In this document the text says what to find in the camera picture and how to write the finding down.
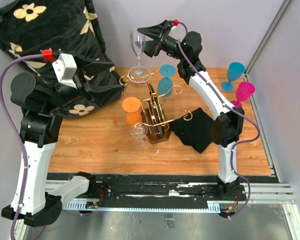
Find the clear wine glass back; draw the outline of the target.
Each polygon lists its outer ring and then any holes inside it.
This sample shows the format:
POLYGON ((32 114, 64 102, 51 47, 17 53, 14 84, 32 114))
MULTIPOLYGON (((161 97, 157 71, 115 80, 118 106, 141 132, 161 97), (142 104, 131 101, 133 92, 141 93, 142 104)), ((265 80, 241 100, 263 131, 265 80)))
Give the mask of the clear wine glass back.
POLYGON ((145 83, 151 78, 151 71, 141 63, 141 57, 146 48, 146 36, 138 32, 136 27, 130 31, 130 45, 137 64, 128 71, 128 78, 136 84, 145 83))

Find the orange wine glass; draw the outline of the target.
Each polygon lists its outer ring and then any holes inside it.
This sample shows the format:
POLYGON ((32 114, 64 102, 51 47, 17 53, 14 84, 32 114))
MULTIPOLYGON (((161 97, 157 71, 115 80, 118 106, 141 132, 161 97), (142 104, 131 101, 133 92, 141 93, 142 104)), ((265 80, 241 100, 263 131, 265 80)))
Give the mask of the orange wine glass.
POLYGON ((128 128, 143 121, 139 112, 140 107, 141 103, 136 97, 127 97, 123 100, 122 108, 126 112, 125 122, 128 128))

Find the blue wine glass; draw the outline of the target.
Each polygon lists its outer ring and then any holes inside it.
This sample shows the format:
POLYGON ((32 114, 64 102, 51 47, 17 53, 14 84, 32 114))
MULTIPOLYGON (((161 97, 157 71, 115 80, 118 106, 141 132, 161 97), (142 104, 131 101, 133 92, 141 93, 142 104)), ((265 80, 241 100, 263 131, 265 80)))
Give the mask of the blue wine glass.
POLYGON ((176 74, 176 68, 171 64, 164 64, 160 67, 159 73, 162 79, 158 82, 157 93, 167 98, 172 95, 173 81, 171 77, 176 74))
POLYGON ((245 71, 245 66, 240 62, 232 62, 226 73, 227 82, 221 84, 224 91, 230 92, 234 89, 233 82, 238 80, 245 71))

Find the magenta wine glass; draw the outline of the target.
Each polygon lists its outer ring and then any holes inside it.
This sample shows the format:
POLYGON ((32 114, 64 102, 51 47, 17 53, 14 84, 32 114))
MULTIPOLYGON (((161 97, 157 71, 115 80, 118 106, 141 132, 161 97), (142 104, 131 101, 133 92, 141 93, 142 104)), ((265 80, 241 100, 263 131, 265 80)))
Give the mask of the magenta wine glass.
POLYGON ((256 91, 253 83, 248 81, 241 82, 235 92, 236 100, 231 101, 235 108, 242 107, 242 102, 248 100, 256 91))

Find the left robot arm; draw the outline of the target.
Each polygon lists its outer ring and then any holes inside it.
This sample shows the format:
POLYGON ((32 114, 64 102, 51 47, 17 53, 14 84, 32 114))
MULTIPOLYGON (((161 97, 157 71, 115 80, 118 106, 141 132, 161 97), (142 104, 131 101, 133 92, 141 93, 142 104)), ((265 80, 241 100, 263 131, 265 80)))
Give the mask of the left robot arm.
POLYGON ((94 86, 85 79, 108 71, 113 63, 107 57, 93 59, 74 51, 45 49, 16 58, 12 64, 33 59, 50 62, 56 82, 46 83, 28 72, 18 74, 11 82, 10 100, 24 111, 20 128, 13 130, 21 148, 21 166, 14 198, 1 215, 13 221, 23 220, 30 227, 43 227, 53 224, 62 208, 77 196, 91 198, 102 193, 96 177, 82 171, 46 191, 48 168, 63 121, 59 110, 79 98, 101 106, 97 94, 121 90, 123 86, 94 86))

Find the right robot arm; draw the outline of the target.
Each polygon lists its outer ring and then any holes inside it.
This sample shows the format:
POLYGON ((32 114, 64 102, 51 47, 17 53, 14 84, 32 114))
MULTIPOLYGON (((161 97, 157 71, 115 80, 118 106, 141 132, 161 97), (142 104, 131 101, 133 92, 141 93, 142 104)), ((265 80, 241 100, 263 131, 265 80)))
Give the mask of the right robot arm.
POLYGON ((164 51, 179 60, 179 76, 200 95, 212 113, 214 121, 209 135, 217 146, 219 157, 216 193, 220 199, 228 200, 239 190, 236 143, 243 130, 245 113, 223 96, 201 63, 201 35, 196 31, 188 31, 182 40, 170 36, 172 28, 179 24, 177 20, 165 20, 158 25, 139 27, 137 32, 150 38, 144 49, 147 56, 152 58, 164 51))

